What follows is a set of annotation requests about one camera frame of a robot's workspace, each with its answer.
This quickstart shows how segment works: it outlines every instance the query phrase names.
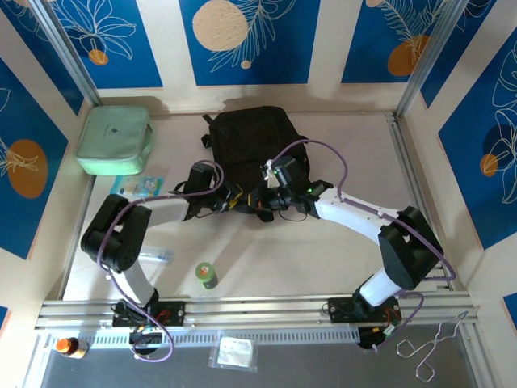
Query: black backpack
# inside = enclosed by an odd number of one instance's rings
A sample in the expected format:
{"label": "black backpack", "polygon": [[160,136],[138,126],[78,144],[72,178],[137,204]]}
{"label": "black backpack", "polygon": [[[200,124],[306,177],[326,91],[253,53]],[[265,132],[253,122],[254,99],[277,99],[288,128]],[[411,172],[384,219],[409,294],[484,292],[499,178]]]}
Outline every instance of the black backpack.
{"label": "black backpack", "polygon": [[[305,139],[295,130],[285,110],[260,107],[220,113],[215,119],[203,118],[209,124],[209,135],[201,139],[205,148],[212,147],[213,158],[225,172],[225,181],[242,189],[242,205],[237,211],[257,213],[248,208],[247,195],[263,182],[261,168],[292,142]],[[295,145],[286,155],[301,162],[309,176],[309,158],[303,144]]]}

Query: plastic bag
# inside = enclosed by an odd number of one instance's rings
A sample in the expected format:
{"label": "plastic bag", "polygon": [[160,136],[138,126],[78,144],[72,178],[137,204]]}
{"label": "plastic bag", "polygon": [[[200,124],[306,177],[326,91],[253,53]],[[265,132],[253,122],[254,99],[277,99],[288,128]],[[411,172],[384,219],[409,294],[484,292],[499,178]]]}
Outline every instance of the plastic bag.
{"label": "plastic bag", "polygon": [[220,332],[210,352],[208,366],[256,373],[257,351],[252,339],[240,339]]}

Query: orange circle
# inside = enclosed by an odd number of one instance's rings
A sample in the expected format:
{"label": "orange circle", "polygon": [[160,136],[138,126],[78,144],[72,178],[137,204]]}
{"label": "orange circle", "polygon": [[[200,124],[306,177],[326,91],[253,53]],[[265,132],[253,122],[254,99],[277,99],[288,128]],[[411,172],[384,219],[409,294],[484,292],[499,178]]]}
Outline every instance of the orange circle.
{"label": "orange circle", "polygon": [[400,43],[389,54],[388,71],[398,77],[411,75],[428,40],[429,36],[418,35],[411,40]]}
{"label": "orange circle", "polygon": [[47,183],[48,164],[43,149],[32,140],[18,140],[9,151],[15,155],[7,158],[13,162],[7,174],[12,188],[21,196],[34,199],[41,195]]}
{"label": "orange circle", "polygon": [[486,154],[481,158],[481,172],[486,176],[494,176],[498,172],[498,159],[492,154]]}
{"label": "orange circle", "polygon": [[96,65],[104,66],[107,64],[106,53],[96,48],[94,48],[88,53],[88,57],[90,58],[90,61],[94,62]]}
{"label": "orange circle", "polygon": [[70,348],[72,348],[72,341],[70,341],[68,338],[62,338],[57,341],[56,350],[59,353],[67,353]]}

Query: electrical wire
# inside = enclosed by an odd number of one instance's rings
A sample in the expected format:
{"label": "electrical wire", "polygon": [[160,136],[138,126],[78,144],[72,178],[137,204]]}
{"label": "electrical wire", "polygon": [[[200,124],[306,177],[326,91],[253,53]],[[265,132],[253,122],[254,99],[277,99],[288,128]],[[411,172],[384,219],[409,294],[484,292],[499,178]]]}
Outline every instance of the electrical wire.
{"label": "electrical wire", "polygon": [[206,214],[203,214],[202,216],[200,216],[199,214],[196,214],[195,217],[196,218],[205,218],[205,217],[208,217],[208,216],[213,216],[214,214],[218,214],[219,212],[210,212],[210,213],[206,213]]}
{"label": "electrical wire", "polygon": [[329,303],[328,302],[323,303],[323,305],[322,305],[322,313],[324,315],[330,315]]}
{"label": "electrical wire", "polygon": [[420,309],[422,308],[423,306],[423,301],[424,301],[424,296],[423,294],[419,293],[419,292],[416,292],[416,291],[405,291],[405,292],[402,292],[400,295],[400,297],[412,297],[412,296],[417,296],[417,297],[420,297],[420,302],[417,304],[417,306],[415,307],[415,309],[413,310],[413,312],[410,314],[409,317],[407,317],[403,323],[400,324],[400,326],[396,327],[395,330],[393,331],[393,333],[391,333],[390,336],[386,337],[386,339],[379,345],[375,346],[374,347],[374,350],[376,352],[379,351],[379,349],[383,348],[384,346],[386,346],[386,344],[395,336],[395,334],[399,333],[400,331],[404,330],[404,328],[407,326],[407,324],[411,321],[411,319],[414,318],[414,316],[420,311]]}
{"label": "electrical wire", "polygon": [[401,313],[400,313],[400,312],[397,312],[397,311],[395,311],[394,309],[390,309],[390,308],[385,309],[385,310],[386,310],[388,313],[389,313],[389,312],[394,313],[394,314],[395,314],[395,317],[397,317],[397,320],[398,320],[398,321],[400,321],[400,320],[401,320],[402,316],[401,316]]}
{"label": "electrical wire", "polygon": [[180,182],[178,183],[175,187],[174,187],[174,190],[169,192],[170,194],[181,194],[182,192],[179,191],[179,189],[183,186],[185,186],[185,184],[187,183],[186,180],[184,180],[183,182]]}
{"label": "electrical wire", "polygon": [[[429,241],[427,241],[427,239],[424,238],[417,230],[415,230],[411,226],[407,225],[407,223],[405,223],[405,222],[403,222],[403,221],[401,221],[401,220],[399,220],[399,219],[397,219],[395,217],[390,216],[389,214],[379,212],[379,209],[375,209],[375,208],[373,208],[371,206],[367,206],[365,204],[361,204],[361,203],[359,203],[359,202],[357,202],[355,200],[351,200],[350,198],[346,198],[345,196],[343,196],[343,185],[345,183],[345,180],[347,180],[348,165],[347,165],[347,161],[345,160],[345,158],[332,145],[327,144],[324,141],[309,140],[309,139],[302,139],[302,140],[294,141],[293,143],[291,143],[288,146],[286,146],[275,158],[273,158],[272,163],[276,162],[279,158],[281,158],[292,147],[297,146],[299,144],[306,144],[306,143],[316,143],[316,144],[325,146],[326,148],[328,148],[331,151],[333,151],[338,156],[338,158],[341,160],[341,163],[343,164],[344,171],[343,171],[343,177],[341,178],[341,180],[339,180],[339,183],[338,183],[338,186],[337,186],[337,190],[338,190],[339,199],[343,203],[355,206],[358,209],[362,209],[362,210],[364,210],[364,211],[366,211],[368,213],[371,213],[371,214],[373,214],[375,216],[384,218],[384,219],[386,219],[386,220],[388,220],[390,222],[395,222],[396,224],[402,226],[404,229],[407,230],[408,233],[412,234],[419,242],[421,242],[427,249],[429,249],[438,258],[438,260],[443,264],[443,266],[449,272],[449,276],[434,276],[434,277],[425,278],[424,280],[445,280],[445,281],[450,281],[450,280],[455,280],[456,279],[456,272],[454,271],[454,268],[452,268],[452,265],[447,261],[447,259],[445,259],[445,256],[440,251],[438,251],[438,249],[436,249],[435,246],[433,246]],[[417,305],[417,307],[414,309],[413,313],[411,313],[410,316],[408,318],[406,318],[406,320],[403,323],[401,323],[401,325],[395,330],[395,332],[399,332],[402,329],[404,329],[404,327],[406,327],[406,325],[409,323],[409,321],[411,319],[413,319],[413,317],[422,308],[423,301],[424,301],[424,296],[421,293],[416,293],[416,292],[413,292],[413,293],[399,293],[399,297],[405,297],[405,296],[411,296],[411,295],[418,295],[418,296],[420,296],[421,297],[421,301]],[[381,345],[384,345],[386,342],[388,342],[388,339],[386,339]]]}
{"label": "electrical wire", "polygon": [[137,353],[137,341],[135,341],[131,347],[131,351],[133,352],[133,354],[135,355],[136,358],[138,358],[139,360],[145,361],[145,362],[150,362],[150,363],[162,362],[162,361],[167,360],[172,355],[172,352],[174,351],[174,340],[172,338],[172,334],[165,328],[164,325],[162,325],[162,323],[160,323],[155,317],[153,317],[153,315],[151,315],[149,312],[145,311],[145,309],[142,309],[138,305],[137,302],[135,302],[129,295],[127,295],[122,290],[120,285],[117,283],[115,277],[113,276],[111,269],[104,267],[102,264],[101,260],[103,257],[104,249],[106,248],[107,242],[108,242],[109,238],[111,237],[113,230],[115,230],[116,226],[119,224],[122,217],[133,206],[137,206],[137,205],[143,204],[145,202],[154,202],[156,200],[171,200],[174,198],[185,199],[185,198],[190,198],[193,196],[206,196],[208,194],[212,194],[215,191],[217,191],[223,184],[223,181],[225,179],[225,172],[223,171],[222,167],[218,163],[216,163],[212,160],[200,160],[197,163],[205,163],[205,162],[212,164],[216,168],[216,170],[215,170],[216,184],[213,188],[202,191],[202,192],[193,192],[193,193],[189,193],[189,194],[167,194],[164,196],[155,196],[152,198],[142,198],[139,200],[135,200],[133,202],[129,202],[122,210],[120,210],[120,212],[117,214],[117,216],[113,220],[112,224],[110,225],[106,234],[104,235],[104,239],[100,244],[99,251],[97,252],[97,265],[109,275],[109,277],[111,278],[111,282],[113,283],[115,288],[119,291],[119,293],[124,297],[124,299],[131,305],[131,307],[134,310],[136,310],[137,312],[139,312],[140,314],[145,316],[149,321],[154,323],[154,325],[156,325],[158,328],[160,328],[163,331],[163,333],[167,336],[167,338],[169,338],[169,341],[170,341],[169,352],[164,357],[156,358],[156,359],[150,359],[150,358],[142,357],[141,355],[139,355]]}
{"label": "electrical wire", "polygon": [[135,311],[128,309],[128,303],[124,299],[111,305],[111,311],[113,311],[113,314],[118,318],[135,322],[139,325],[145,325],[147,323],[147,319],[145,317],[142,317]]}
{"label": "electrical wire", "polygon": [[389,311],[388,309],[383,309],[385,311],[385,314],[386,314],[386,326],[389,326],[389,324],[391,323],[391,315],[389,315]]}
{"label": "electrical wire", "polygon": [[[435,276],[435,277],[431,277],[431,278],[426,278],[424,280],[454,280],[454,279],[456,279],[456,273],[455,273],[454,269],[452,268],[451,264],[445,259],[445,257],[441,254],[441,252],[439,252],[438,249],[436,249],[429,241],[427,241],[417,230],[413,229],[411,226],[407,225],[405,222],[396,219],[395,217],[392,217],[392,216],[390,216],[388,214],[385,214],[385,213],[379,213],[378,209],[375,209],[375,208],[373,208],[371,206],[367,206],[365,204],[360,204],[359,202],[351,200],[350,198],[343,197],[343,185],[344,185],[345,181],[347,180],[347,176],[348,176],[348,164],[347,164],[347,161],[345,160],[345,158],[332,145],[329,145],[329,144],[325,143],[324,141],[310,140],[310,139],[302,139],[302,140],[294,141],[293,143],[291,143],[288,146],[286,146],[278,155],[276,155],[276,157],[273,158],[272,162],[276,162],[279,158],[284,156],[284,154],[288,150],[290,150],[292,147],[297,146],[299,144],[306,144],[306,143],[316,143],[316,144],[319,144],[321,146],[325,146],[326,148],[332,150],[339,157],[339,159],[341,160],[341,163],[343,164],[344,172],[343,172],[343,177],[339,180],[339,183],[338,183],[338,186],[337,186],[337,190],[338,190],[339,199],[342,202],[348,203],[349,205],[353,205],[356,208],[365,210],[365,211],[367,211],[369,213],[377,215],[378,217],[384,218],[384,219],[386,219],[388,221],[391,221],[391,222],[395,222],[398,225],[402,226],[404,229],[406,229],[408,231],[408,233],[412,234],[427,249],[429,249],[439,259],[439,261],[442,262],[444,267],[450,273],[449,276]],[[102,265],[102,263],[101,263],[102,254],[103,254],[104,249],[105,249],[105,247],[107,245],[108,239],[110,238],[111,234],[113,233],[113,230],[115,229],[115,227],[119,223],[120,219],[133,206],[136,206],[136,205],[139,205],[139,204],[143,204],[145,202],[155,201],[155,200],[169,200],[169,199],[174,199],[174,198],[183,198],[184,199],[184,198],[189,198],[189,197],[193,197],[193,196],[204,196],[204,195],[207,195],[207,194],[212,194],[217,189],[219,189],[221,187],[221,185],[223,184],[223,180],[224,180],[224,177],[225,177],[225,172],[223,171],[222,167],[219,164],[217,164],[216,162],[210,161],[210,160],[202,160],[202,161],[199,161],[199,162],[208,162],[208,163],[211,163],[213,166],[216,167],[216,185],[214,186],[214,188],[211,188],[211,189],[209,189],[207,191],[195,192],[195,193],[190,193],[190,194],[169,194],[169,195],[166,195],[166,196],[156,196],[156,197],[153,197],[153,198],[142,198],[140,200],[136,200],[134,202],[131,202],[131,203],[127,204],[120,211],[120,213],[117,215],[115,220],[112,222],[110,228],[108,229],[106,235],[104,236],[104,239],[103,239],[103,241],[102,241],[102,243],[100,245],[100,248],[99,248],[99,252],[97,254],[97,265],[102,270],[107,272],[108,275],[110,275],[111,281],[113,282],[114,286],[124,296],[124,298],[128,301],[128,303],[130,305],[132,305],[132,307],[136,311],[138,311],[139,313],[144,315],[147,319],[149,319],[151,322],[153,322],[157,327],[162,329],[164,331],[164,333],[167,335],[167,337],[169,338],[169,340],[170,340],[170,350],[169,350],[169,352],[164,357],[158,358],[158,359],[149,359],[149,358],[144,358],[144,357],[139,356],[136,353],[136,345],[137,344],[134,343],[133,344],[133,348],[132,348],[133,353],[135,353],[136,357],[138,357],[139,359],[141,359],[143,361],[146,361],[146,362],[161,362],[161,361],[167,360],[172,355],[172,352],[174,350],[172,335],[168,332],[168,330],[157,319],[155,319],[151,314],[149,314],[144,309],[140,308],[138,306],[138,303],[136,303],[134,300],[132,300],[130,298],[130,296],[127,295],[122,290],[120,285],[116,282],[115,278],[111,275],[111,269],[110,268],[105,268]],[[401,293],[400,297],[411,296],[411,295],[419,295],[421,297],[421,301],[417,305],[417,307],[415,308],[413,313],[410,314],[410,316],[396,329],[395,332],[399,332],[404,327],[406,327],[408,322],[418,313],[418,311],[420,310],[420,308],[423,305],[424,296],[421,293]],[[386,339],[381,345],[376,347],[376,349],[381,348],[386,342],[388,342],[388,339]]]}

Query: white floor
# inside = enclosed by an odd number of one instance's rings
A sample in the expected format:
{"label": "white floor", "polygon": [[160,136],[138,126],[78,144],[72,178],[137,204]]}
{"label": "white floor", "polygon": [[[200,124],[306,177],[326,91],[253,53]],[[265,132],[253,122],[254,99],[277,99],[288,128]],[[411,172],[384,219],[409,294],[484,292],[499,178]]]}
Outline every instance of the white floor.
{"label": "white floor", "polygon": [[[386,124],[378,115],[290,115],[299,134],[327,141],[348,161],[345,191],[384,207],[414,205]],[[211,158],[200,138],[208,126],[198,116],[155,120],[157,142],[143,175],[163,176],[163,191],[187,178],[190,165]],[[336,184],[343,168],[329,150],[309,145],[311,179]],[[84,229],[109,193],[114,177],[98,177]],[[295,223],[275,219],[263,224],[239,213],[176,222],[149,229],[144,245],[169,247],[167,265],[143,264],[161,297],[253,297],[353,292],[380,269],[379,248],[342,226],[316,219]],[[202,261],[213,263],[219,285],[206,290],[195,278]],[[427,282],[426,289],[434,287]],[[78,249],[65,300],[117,299],[120,295],[93,261]]]}

